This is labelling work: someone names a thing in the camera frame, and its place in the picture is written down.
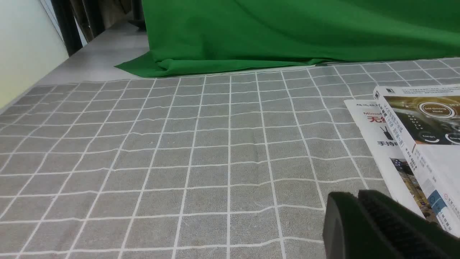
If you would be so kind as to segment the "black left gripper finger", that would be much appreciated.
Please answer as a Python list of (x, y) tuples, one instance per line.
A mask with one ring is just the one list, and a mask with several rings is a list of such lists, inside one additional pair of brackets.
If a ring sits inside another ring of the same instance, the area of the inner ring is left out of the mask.
[(331, 192), (323, 225), (327, 259), (458, 259), (459, 238), (376, 190)]

